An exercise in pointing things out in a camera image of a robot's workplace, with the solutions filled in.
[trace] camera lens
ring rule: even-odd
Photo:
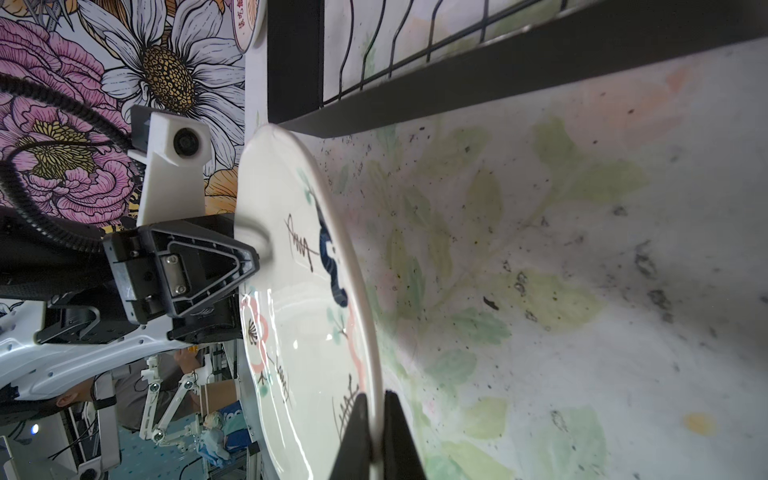
[[[189,128],[182,128],[174,136],[174,150],[182,157],[191,157],[200,149],[197,134]]]

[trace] white plate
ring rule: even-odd
[[[359,392],[380,452],[381,366],[355,251],[312,155],[282,128],[262,126],[243,149],[235,238],[261,257],[240,319],[280,477],[328,478]]]
[[[240,53],[245,53],[259,36],[266,0],[232,0],[232,28]]]

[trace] pink flower painting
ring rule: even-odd
[[[103,65],[80,45],[31,22],[0,18],[0,71],[83,102],[126,133],[117,101],[101,89]],[[96,143],[107,138],[57,108],[0,94],[0,153],[36,141]],[[41,211],[100,227],[127,213],[134,189],[131,160],[115,147],[53,145],[16,156],[17,170]],[[0,203],[8,205],[0,197]]]

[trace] white daisy illustration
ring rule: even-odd
[[[130,30],[91,0],[80,0],[85,22],[124,63],[104,73],[102,89],[123,101],[172,111],[210,126],[214,159],[206,176],[234,167],[243,148],[244,69],[232,38],[218,38],[223,13],[215,0],[184,0],[167,17],[165,0],[123,0]],[[173,22],[170,36],[164,29]]]

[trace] black metal rack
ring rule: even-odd
[[[544,0],[521,0],[492,15],[484,0],[479,22],[434,41],[442,5],[436,0],[426,47],[394,62],[397,38],[413,5],[410,0],[392,38],[389,66],[366,77],[366,59],[386,11],[382,0],[360,82],[343,89],[354,33],[355,6],[349,0],[352,21],[339,93],[324,100],[323,1],[309,2],[311,8],[305,2],[281,2],[267,12],[269,121],[317,137],[367,131],[768,35],[764,0],[603,0],[571,10],[568,0],[561,0],[560,13],[551,21],[486,41],[489,25]],[[478,31],[475,48],[432,60],[436,50]],[[424,66],[392,77],[421,58]],[[370,86],[384,77],[386,81]]]

